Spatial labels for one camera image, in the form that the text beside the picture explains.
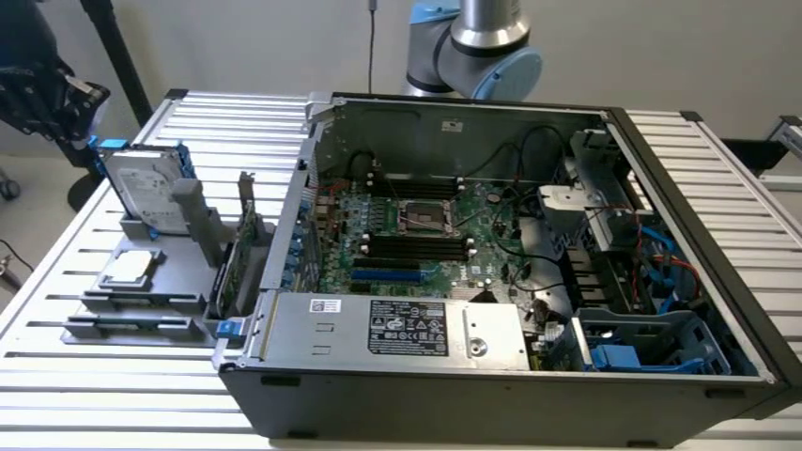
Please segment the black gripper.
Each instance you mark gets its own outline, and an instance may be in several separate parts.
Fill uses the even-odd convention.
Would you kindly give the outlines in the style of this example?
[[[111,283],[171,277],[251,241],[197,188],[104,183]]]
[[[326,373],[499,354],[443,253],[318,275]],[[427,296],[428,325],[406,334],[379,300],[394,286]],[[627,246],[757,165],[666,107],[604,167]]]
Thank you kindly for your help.
[[[79,79],[33,1],[1,3],[1,120],[57,143],[89,138],[111,90]]]

